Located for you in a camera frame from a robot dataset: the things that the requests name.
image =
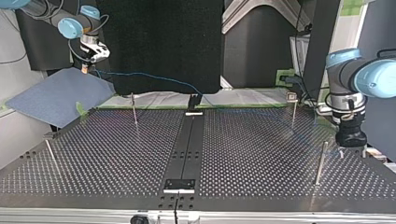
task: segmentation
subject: white wall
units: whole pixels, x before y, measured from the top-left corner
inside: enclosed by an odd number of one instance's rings
[[[16,63],[4,63],[19,59],[25,49],[18,32],[15,14],[0,12],[0,169],[17,159],[24,151],[42,141],[50,126],[28,118],[11,109],[2,108],[4,102],[44,79],[44,74],[30,70],[27,57]]]

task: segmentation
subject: metal plate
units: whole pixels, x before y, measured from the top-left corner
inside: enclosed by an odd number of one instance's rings
[[[312,112],[301,109],[292,124],[291,113],[290,108],[207,110],[201,171],[187,172],[188,164],[185,170],[184,177],[195,176],[199,185],[195,195],[185,196],[193,198],[188,209],[396,213],[395,174],[352,149],[341,159],[330,126],[314,124]],[[331,148],[315,186],[323,141]]]
[[[158,209],[183,115],[96,111],[50,142],[56,161],[43,145],[2,171],[0,205]]]

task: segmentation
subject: black clamp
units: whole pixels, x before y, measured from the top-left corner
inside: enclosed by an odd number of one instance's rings
[[[193,194],[195,182],[194,179],[168,179],[165,182],[163,193]]]
[[[198,106],[202,101],[202,95],[193,94],[190,96],[189,100],[189,107],[187,108],[186,116],[199,116],[203,115],[204,113],[199,109],[195,108]]]

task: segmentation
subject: aluminum frame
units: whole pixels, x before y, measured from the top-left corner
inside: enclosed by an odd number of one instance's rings
[[[255,7],[268,6],[276,9],[294,27],[296,27],[300,4],[297,0],[233,0],[223,14],[222,32],[227,34],[238,22],[240,22]],[[304,11],[301,13],[297,30],[304,30],[310,20]]]

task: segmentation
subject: blue cable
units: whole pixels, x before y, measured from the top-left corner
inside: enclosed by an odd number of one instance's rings
[[[268,115],[268,114],[265,114],[265,113],[262,113],[262,112],[251,111],[251,110],[248,110],[248,109],[242,109],[242,110],[239,109],[240,111],[232,111],[232,110],[230,110],[230,109],[225,110],[225,109],[223,109],[223,108],[219,108],[218,106],[213,105],[213,104],[204,96],[204,94],[203,94],[201,91],[199,91],[195,86],[191,85],[190,83],[183,82],[183,81],[179,81],[179,80],[176,80],[176,79],[173,79],[173,78],[169,78],[169,77],[156,77],[156,76],[154,76],[154,75],[150,75],[150,74],[146,74],[146,73],[140,73],[140,72],[138,72],[138,73],[115,73],[115,72],[105,72],[105,71],[99,71],[99,70],[95,70],[95,72],[98,73],[99,76],[100,76],[100,73],[104,73],[104,74],[115,75],[115,76],[127,76],[127,77],[129,77],[129,76],[141,76],[141,77],[151,77],[151,78],[155,78],[155,79],[159,79],[159,80],[171,81],[171,82],[175,82],[175,83],[178,83],[178,84],[181,84],[181,85],[188,86],[188,87],[192,88],[195,92],[197,92],[199,95],[201,95],[202,97],[204,97],[204,99],[206,99],[207,102],[208,102],[210,105],[212,105],[213,107],[215,107],[215,108],[218,109],[218,110],[221,110],[221,111],[224,110],[225,112],[232,112],[232,113],[233,113],[233,112],[234,112],[234,113],[244,113],[244,111],[246,110],[248,113],[259,114],[259,115],[264,115],[265,117],[273,118],[274,120],[280,122],[281,124],[283,124],[283,125],[286,126],[287,128],[291,129],[291,131],[300,139],[301,142],[303,142],[304,144],[306,144],[306,145],[309,146],[309,147],[315,148],[314,146],[312,146],[312,145],[305,139],[305,137],[303,137],[301,134],[298,134],[297,132],[295,132],[295,131],[289,126],[289,124],[285,123],[283,120],[279,119],[278,117],[272,116],[272,115]]]

